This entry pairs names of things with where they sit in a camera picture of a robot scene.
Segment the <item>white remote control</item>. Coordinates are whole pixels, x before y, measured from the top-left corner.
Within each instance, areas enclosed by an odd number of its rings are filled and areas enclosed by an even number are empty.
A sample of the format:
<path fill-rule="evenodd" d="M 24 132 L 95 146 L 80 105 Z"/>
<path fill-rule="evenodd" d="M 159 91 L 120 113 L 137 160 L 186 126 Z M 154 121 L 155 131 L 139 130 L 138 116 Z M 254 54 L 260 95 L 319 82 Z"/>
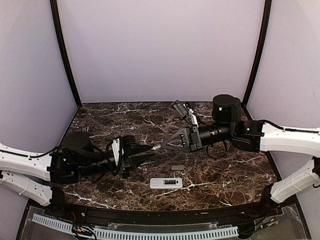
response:
<path fill-rule="evenodd" d="M 165 185 L 164 180 L 175 180 L 174 185 Z M 183 180 L 180 177 L 166 177 L 166 178 L 151 178 L 149 186 L 154 190 L 170 190 L 170 189 L 181 189 L 183 187 Z"/>

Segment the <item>grey battery cover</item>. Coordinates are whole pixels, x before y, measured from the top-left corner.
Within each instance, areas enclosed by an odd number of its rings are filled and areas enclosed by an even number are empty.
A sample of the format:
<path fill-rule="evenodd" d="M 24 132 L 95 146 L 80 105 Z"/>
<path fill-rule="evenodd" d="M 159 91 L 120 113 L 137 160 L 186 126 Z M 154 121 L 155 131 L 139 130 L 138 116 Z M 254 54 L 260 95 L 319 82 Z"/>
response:
<path fill-rule="evenodd" d="M 172 171 L 183 171 L 185 169 L 184 165 L 172 165 L 171 170 Z"/>

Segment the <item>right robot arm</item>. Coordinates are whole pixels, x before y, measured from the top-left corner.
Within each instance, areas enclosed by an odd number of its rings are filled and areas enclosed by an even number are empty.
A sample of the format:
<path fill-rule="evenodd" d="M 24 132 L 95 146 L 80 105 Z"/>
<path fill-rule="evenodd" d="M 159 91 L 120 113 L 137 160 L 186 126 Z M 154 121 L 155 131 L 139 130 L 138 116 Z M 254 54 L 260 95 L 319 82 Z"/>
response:
<path fill-rule="evenodd" d="M 231 145 L 247 152 L 290 152 L 310 155 L 312 158 L 296 172 L 263 190 L 255 205 L 255 213 L 266 217 L 275 205 L 320 182 L 320 130 L 319 128 L 292 128 L 269 120 L 242 120 L 241 101 L 228 94 L 212 99 L 213 124 L 198 122 L 188 104 L 179 100 L 172 107 L 183 120 L 192 122 L 161 143 L 166 150 L 195 152 L 215 143 L 230 141 Z"/>

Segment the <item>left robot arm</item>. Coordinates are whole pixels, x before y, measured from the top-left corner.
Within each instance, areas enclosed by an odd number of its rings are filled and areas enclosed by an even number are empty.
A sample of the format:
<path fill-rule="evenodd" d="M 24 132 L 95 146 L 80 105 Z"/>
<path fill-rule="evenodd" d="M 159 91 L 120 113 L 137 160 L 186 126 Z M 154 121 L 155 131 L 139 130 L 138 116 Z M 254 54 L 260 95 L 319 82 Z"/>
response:
<path fill-rule="evenodd" d="M 43 207 L 49 205 L 60 218 L 67 218 L 70 206 L 64 192 L 31 180 L 42 179 L 53 184 L 78 183 L 80 178 L 94 175 L 121 175 L 130 172 L 153 157 L 156 146 L 139 144 L 132 135 L 117 136 L 102 150 L 92 144 L 83 131 L 69 134 L 60 145 L 45 153 L 29 152 L 0 146 L 0 183 Z"/>

